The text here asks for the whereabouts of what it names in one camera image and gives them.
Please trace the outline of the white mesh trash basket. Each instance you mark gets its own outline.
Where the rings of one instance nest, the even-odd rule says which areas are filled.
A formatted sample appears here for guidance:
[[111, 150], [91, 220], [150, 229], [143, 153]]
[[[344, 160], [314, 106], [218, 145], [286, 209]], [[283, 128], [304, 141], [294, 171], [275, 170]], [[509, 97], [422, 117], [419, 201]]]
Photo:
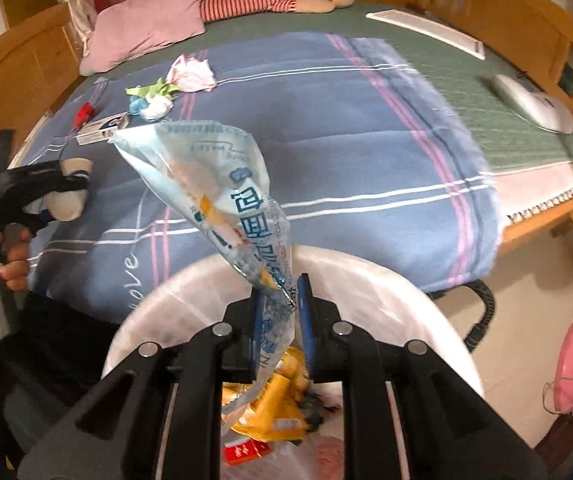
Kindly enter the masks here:
[[[424, 340], [477, 393], [484, 391], [469, 350], [436, 304], [403, 276], [334, 250], [297, 246], [294, 270], [307, 273], [316, 297], [337, 305], [341, 318], [375, 339], [402, 346]], [[212, 255], [155, 288], [117, 330], [105, 358], [110, 374], [145, 341], [172, 347], [221, 320], [228, 304], [250, 296], [251, 286], [226, 260]]]

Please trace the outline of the yellow snack bag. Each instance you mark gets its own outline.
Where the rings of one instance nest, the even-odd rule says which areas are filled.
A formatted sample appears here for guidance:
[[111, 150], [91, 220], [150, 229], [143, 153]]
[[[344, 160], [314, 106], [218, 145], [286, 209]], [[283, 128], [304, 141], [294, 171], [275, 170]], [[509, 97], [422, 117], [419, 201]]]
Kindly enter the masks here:
[[323, 422], [319, 399], [309, 384], [303, 351], [289, 347], [231, 430], [260, 442], [303, 440]]

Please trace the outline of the white small carton box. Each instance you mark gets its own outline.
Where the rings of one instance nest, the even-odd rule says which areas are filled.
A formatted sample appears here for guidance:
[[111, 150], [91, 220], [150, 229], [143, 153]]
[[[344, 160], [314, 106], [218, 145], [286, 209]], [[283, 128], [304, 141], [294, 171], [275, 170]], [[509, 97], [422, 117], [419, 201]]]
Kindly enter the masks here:
[[76, 133], [75, 139], [79, 146], [111, 140], [117, 130], [129, 125], [129, 114], [115, 114], [93, 122], [88, 122]]

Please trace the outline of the light blue plastic bag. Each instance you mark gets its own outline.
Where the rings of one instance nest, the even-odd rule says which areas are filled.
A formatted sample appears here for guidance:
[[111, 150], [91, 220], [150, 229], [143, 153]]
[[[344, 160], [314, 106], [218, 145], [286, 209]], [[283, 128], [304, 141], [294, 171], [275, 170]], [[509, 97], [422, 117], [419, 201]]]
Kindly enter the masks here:
[[264, 156], [251, 133], [207, 120], [127, 128], [112, 142], [150, 190], [259, 291], [257, 378], [224, 404], [224, 415], [240, 414], [295, 335], [291, 227], [270, 195]]

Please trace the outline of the red foil wrapper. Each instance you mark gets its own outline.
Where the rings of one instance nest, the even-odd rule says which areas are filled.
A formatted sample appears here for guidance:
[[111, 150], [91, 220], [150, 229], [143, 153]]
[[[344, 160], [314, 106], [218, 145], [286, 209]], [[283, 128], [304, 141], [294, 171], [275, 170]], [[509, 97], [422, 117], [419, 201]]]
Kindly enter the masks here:
[[260, 460], [272, 452], [270, 444], [242, 436], [222, 445], [224, 461], [229, 466], [238, 466]]

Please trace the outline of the green wrapper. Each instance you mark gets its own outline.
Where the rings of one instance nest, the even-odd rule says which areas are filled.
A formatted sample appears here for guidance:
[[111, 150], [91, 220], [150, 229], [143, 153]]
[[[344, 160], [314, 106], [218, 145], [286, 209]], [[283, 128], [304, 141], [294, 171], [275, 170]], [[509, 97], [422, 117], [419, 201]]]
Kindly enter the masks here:
[[165, 79], [158, 79], [155, 84], [149, 86], [137, 86], [126, 88], [127, 96], [135, 96], [136, 98], [146, 99], [148, 96], [164, 96], [166, 99], [171, 99], [172, 94], [179, 92], [180, 89], [176, 84], [166, 81]]

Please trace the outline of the pink white plastic bag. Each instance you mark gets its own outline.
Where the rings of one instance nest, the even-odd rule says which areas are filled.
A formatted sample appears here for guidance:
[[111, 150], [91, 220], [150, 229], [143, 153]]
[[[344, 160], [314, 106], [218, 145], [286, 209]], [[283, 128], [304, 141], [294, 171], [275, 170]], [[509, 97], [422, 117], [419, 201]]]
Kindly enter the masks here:
[[207, 60], [186, 58], [184, 55], [180, 55], [172, 62], [166, 81], [184, 93], [212, 91], [217, 85], [215, 75]]

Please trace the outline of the light blue paper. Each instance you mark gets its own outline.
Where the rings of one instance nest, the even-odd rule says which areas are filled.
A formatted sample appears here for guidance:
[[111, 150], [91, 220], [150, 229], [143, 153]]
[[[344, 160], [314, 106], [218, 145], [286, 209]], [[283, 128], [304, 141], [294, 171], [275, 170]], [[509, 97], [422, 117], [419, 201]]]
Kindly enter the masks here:
[[130, 96], [129, 101], [129, 114], [131, 116], [139, 116], [142, 110], [146, 110], [149, 107], [149, 102], [141, 96]]

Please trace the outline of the white tissue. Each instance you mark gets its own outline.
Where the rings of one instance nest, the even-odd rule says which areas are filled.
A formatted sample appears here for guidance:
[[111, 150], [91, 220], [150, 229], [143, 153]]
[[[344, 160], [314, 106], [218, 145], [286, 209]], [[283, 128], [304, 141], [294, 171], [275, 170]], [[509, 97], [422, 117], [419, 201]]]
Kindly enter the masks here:
[[174, 106], [172, 99], [162, 94], [147, 96], [145, 102], [146, 106], [140, 110], [140, 117], [147, 122], [157, 122], [157, 120], [164, 118]]

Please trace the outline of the blue plaid blanket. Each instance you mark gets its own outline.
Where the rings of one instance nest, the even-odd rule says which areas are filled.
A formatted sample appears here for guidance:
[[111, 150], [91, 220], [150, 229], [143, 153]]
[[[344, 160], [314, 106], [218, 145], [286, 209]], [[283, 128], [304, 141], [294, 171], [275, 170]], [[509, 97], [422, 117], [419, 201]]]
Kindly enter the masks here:
[[[164, 119], [248, 132], [295, 244], [386, 266], [425, 292], [483, 278], [502, 222], [489, 167], [443, 96], [381, 39], [292, 32], [198, 52], [215, 89], [183, 94]], [[30, 246], [30, 286], [118, 323], [213, 246], [148, 188], [115, 146], [80, 144], [75, 96], [26, 162], [92, 163], [81, 217]]]

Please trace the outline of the white plush toy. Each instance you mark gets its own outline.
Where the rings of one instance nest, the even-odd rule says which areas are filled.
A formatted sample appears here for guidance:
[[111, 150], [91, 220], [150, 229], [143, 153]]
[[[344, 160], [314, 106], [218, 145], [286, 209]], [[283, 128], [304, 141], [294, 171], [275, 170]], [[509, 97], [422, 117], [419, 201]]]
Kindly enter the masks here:
[[89, 53], [89, 42], [96, 28], [98, 12], [94, 0], [64, 0], [70, 9], [73, 29], [79, 39], [82, 56]]

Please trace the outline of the pink pillow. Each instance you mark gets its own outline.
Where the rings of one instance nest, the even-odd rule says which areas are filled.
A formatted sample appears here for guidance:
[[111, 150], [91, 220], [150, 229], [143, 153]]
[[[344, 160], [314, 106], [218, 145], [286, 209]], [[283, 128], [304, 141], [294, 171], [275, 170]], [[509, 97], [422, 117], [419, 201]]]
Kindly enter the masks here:
[[98, 14], [82, 57], [82, 76], [106, 73], [123, 62], [205, 32], [202, 0], [125, 0]]

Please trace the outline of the green bed mat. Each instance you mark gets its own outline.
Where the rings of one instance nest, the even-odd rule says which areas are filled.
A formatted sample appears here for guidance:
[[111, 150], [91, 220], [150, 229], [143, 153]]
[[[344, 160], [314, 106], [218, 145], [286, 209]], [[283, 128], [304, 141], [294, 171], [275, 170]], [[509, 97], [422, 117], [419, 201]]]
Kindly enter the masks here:
[[377, 4], [356, 3], [328, 14], [262, 13], [233, 18], [207, 25], [200, 36], [120, 64], [104, 76], [116, 80], [170, 62], [181, 53], [287, 32], [381, 38], [449, 102], [483, 149], [492, 169], [524, 169], [573, 159], [573, 134], [554, 134], [530, 125], [492, 92], [492, 76], [518, 75], [518, 70], [499, 54], [487, 50], [486, 58], [479, 60], [418, 32], [366, 17], [377, 11]]

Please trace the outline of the white flat board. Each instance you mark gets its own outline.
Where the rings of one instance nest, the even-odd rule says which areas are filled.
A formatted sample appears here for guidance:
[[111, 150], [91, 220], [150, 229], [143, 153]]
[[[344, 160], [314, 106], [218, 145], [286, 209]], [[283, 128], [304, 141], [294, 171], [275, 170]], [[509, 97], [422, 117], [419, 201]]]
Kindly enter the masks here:
[[484, 61], [486, 50], [483, 41], [473, 36], [460, 32], [451, 26], [424, 18], [424, 16], [403, 12], [397, 9], [390, 9], [379, 12], [369, 12], [365, 17], [372, 21], [390, 24], [400, 28], [412, 30], [423, 36], [449, 44], [457, 50], [466, 52], [469, 55]]

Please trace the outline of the white handheld appliance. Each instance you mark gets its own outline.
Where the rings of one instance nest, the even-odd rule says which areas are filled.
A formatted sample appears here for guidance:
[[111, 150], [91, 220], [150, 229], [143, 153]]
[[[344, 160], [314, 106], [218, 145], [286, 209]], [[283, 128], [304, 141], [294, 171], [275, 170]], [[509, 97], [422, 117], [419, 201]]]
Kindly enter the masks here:
[[495, 75], [491, 86], [499, 98], [527, 122], [557, 134], [573, 133], [573, 114], [554, 96], [529, 91], [517, 80], [505, 75]]

